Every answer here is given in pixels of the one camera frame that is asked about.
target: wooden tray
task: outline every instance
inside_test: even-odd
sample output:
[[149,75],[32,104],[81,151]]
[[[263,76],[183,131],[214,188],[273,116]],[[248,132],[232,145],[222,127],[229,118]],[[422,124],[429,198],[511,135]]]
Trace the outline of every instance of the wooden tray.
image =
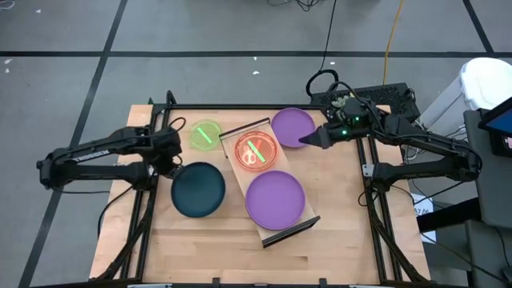
[[[235,156],[235,146],[237,140],[247,132],[264,132],[271,136],[275,142],[277,143],[277,158],[275,163],[272,165],[270,170],[280,170],[285,171],[289,174],[294,175],[292,169],[290,168],[290,163],[286,158],[284,152],[282,151],[281,146],[277,138],[275,137],[274,131],[270,126],[270,119],[264,118],[262,120],[252,122],[250,124],[241,126],[239,128],[227,131],[225,133],[220,134],[222,148],[224,149],[224,153],[226,157],[230,160],[230,163],[233,167],[234,175],[237,178],[238,184],[240,185],[240,189],[242,190],[243,196],[246,196],[247,189],[249,184],[260,175],[261,172],[254,172],[244,169],[237,161]],[[258,227],[258,233],[260,238],[262,239],[262,244],[264,248],[271,246],[281,240],[284,240],[292,235],[295,235],[299,232],[307,230],[311,228],[318,220],[320,220],[320,216],[317,216],[311,205],[307,201],[304,206],[304,211],[302,212],[302,216],[300,219],[290,228],[284,230],[268,230],[261,226]]]

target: metal frame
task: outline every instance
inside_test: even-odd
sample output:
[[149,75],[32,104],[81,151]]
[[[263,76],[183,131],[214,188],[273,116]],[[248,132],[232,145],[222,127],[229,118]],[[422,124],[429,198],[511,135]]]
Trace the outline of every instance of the metal frame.
[[[289,107],[299,107],[304,110],[322,110],[323,106],[311,106],[311,105],[293,105],[293,104],[269,104],[269,105],[260,105],[260,104],[227,104],[227,105],[206,105],[206,104],[177,104],[174,97],[170,92],[167,94],[167,104],[153,104],[153,109],[151,113],[151,126],[156,126],[156,121],[158,116],[163,112],[163,120],[162,120],[162,127],[168,123],[170,118],[170,113],[172,110],[280,110],[284,108]],[[376,163],[378,162],[378,152],[377,147],[375,144],[375,141],[373,138],[368,138],[369,144],[370,144],[370,154],[372,157],[372,162]],[[364,151],[364,146],[362,144],[361,139],[356,139],[357,147],[358,147],[358,155],[359,155],[359,161],[361,164],[361,170],[362,165],[366,164],[366,156]],[[365,187],[365,195],[366,195],[366,203],[368,207],[368,213],[369,213],[369,219],[370,222],[372,221],[372,217],[375,216],[375,206],[374,201],[372,199],[372,193],[374,192],[374,188],[372,187],[372,182],[369,178],[365,178],[363,176],[362,172],[362,180]],[[146,264],[146,256],[147,256],[147,250],[149,248],[149,236],[151,231],[151,221],[153,217],[154,212],[154,204],[155,204],[155,198],[156,198],[156,189],[153,189],[149,192],[149,199],[148,199],[148,205],[146,209],[150,210],[150,217],[148,221],[148,225],[145,229],[145,231],[142,234],[142,240],[140,245],[140,253],[137,260],[137,269],[135,273],[134,278],[128,278],[128,270],[130,268],[130,258],[131,253],[128,255],[124,263],[122,264],[121,273],[120,273],[120,279],[115,280],[95,280],[92,282],[80,282],[80,283],[69,283],[69,284],[61,284],[61,285],[52,285],[52,286],[44,286],[44,287],[52,287],[52,288],[61,288],[61,287],[107,287],[107,286],[114,286],[114,287],[130,287],[132,285],[138,285],[143,284],[142,282],[142,276],[144,275],[144,268]],[[383,229],[384,232],[382,232],[381,227],[374,227],[370,226],[371,233],[372,233],[372,240],[374,244],[374,252],[375,252],[375,261],[377,263],[378,268],[378,278],[380,284],[378,286],[388,286],[388,287],[439,287],[439,288],[456,288],[460,286],[448,286],[448,285],[439,285],[434,282],[404,282],[402,280],[401,275],[401,268],[399,259],[402,259],[402,265],[403,265],[403,259],[405,256],[402,254],[400,249],[394,244],[394,236],[393,236],[393,227],[391,225],[391,218],[390,218],[390,211],[386,199],[386,194],[383,192],[377,191],[378,198],[380,201],[380,205],[382,208],[382,218],[384,222]],[[130,228],[129,228],[129,236],[134,234],[135,228],[138,226],[138,217],[141,210],[142,205],[142,197],[143,192],[138,191],[135,202],[134,202],[134,208],[131,215],[130,220]],[[385,242],[389,245],[390,243],[395,245],[395,248],[390,246],[390,257],[391,262],[393,265],[393,271],[394,271],[394,279],[395,280],[388,280],[386,276],[386,268],[384,263],[384,257],[382,253],[382,245],[381,245],[381,237],[385,240]],[[327,280],[324,278],[320,278],[318,285],[295,285],[295,284],[282,284],[282,285],[274,285],[274,284],[221,284],[219,278],[213,278],[211,284],[205,284],[205,283],[173,283],[171,286],[174,288],[193,288],[193,287],[212,287],[212,288],[221,288],[221,287],[240,287],[240,288],[249,288],[249,287],[273,287],[273,288],[287,288],[287,287],[301,287],[301,288],[347,288],[347,287],[358,287],[355,285],[328,285]]]
[[[151,119],[152,119],[152,122],[156,121],[156,115],[158,115],[158,113],[162,110],[165,111],[164,112],[164,121],[162,122],[162,125],[165,125],[165,123],[167,123],[169,120],[170,112],[172,110],[280,110],[280,109],[289,108],[289,107],[299,107],[304,110],[322,110],[323,109],[323,106],[292,105],[292,104],[284,104],[284,105],[283,104],[277,104],[277,105],[273,105],[273,104],[269,104],[269,105],[260,105],[260,104],[227,104],[227,105],[183,104],[183,105],[181,105],[181,104],[177,104],[174,97],[172,97],[172,94],[170,94],[170,92],[168,92],[167,104],[154,104]],[[368,141],[370,144],[370,154],[372,157],[372,162],[376,163],[376,162],[378,162],[378,152],[377,152],[377,146],[375,144],[375,140],[373,138],[368,138]],[[362,144],[361,139],[357,139],[356,143],[358,146],[359,161],[360,161],[361,169],[362,169],[362,165],[366,164],[366,156],[365,156],[364,146]],[[368,178],[365,178],[364,176],[363,176],[363,183],[364,183],[364,187],[365,187],[366,203],[367,203],[367,207],[368,207],[369,218],[371,220],[372,210],[375,209],[374,201],[372,199],[372,192],[374,191],[374,188],[372,187],[371,180],[369,180]],[[392,222],[391,222],[391,217],[390,217],[390,210],[389,210],[389,206],[387,203],[386,193],[377,191],[377,194],[378,194],[379,202],[380,202],[381,209],[382,209],[382,219],[383,219],[383,222],[385,225],[386,232],[387,232],[388,236],[390,237],[391,241],[394,242],[394,233],[393,233],[393,227],[392,227]],[[386,268],[385,268],[383,253],[382,253],[381,241],[380,241],[381,236],[379,235],[379,232],[376,228],[374,228],[373,226],[370,226],[370,228],[371,228],[371,233],[372,233],[372,240],[374,243],[374,252],[375,252],[375,260],[377,262],[377,268],[378,268],[378,277],[379,277],[379,282],[381,285],[396,286],[396,287],[408,287],[408,286],[413,286],[413,287],[416,287],[416,286],[455,287],[455,286],[439,286],[437,284],[433,284],[430,282],[427,282],[427,283],[425,283],[425,282],[404,282],[402,280],[402,271],[401,271],[399,261],[397,259],[397,256],[394,255],[393,251],[390,252],[390,258],[391,258],[391,263],[393,266],[393,274],[394,274],[395,280],[394,281],[388,280],[388,278],[386,276]],[[151,227],[149,224],[147,227],[147,233],[144,233],[144,235],[142,236],[143,239],[144,239],[144,236],[149,235],[150,229],[151,229]],[[142,241],[141,248],[140,248],[141,253],[138,258],[138,264],[137,264],[138,268],[137,268],[137,273],[135,276],[140,281],[142,280],[143,267],[144,267],[144,263],[146,261],[146,252],[147,252],[148,245],[149,245],[148,238],[149,237],[146,237],[146,240]],[[214,287],[214,286],[254,287],[253,284],[232,284],[232,285],[231,284],[229,284],[229,285],[220,284],[220,281],[218,281],[217,282],[218,284],[215,285],[215,283],[216,283],[215,279],[216,278],[214,278],[214,284],[212,284],[212,287]],[[192,284],[192,283],[173,284],[173,287],[195,287],[195,286],[205,286],[205,284]],[[341,286],[329,286],[329,287],[347,287],[347,286],[341,285]]]

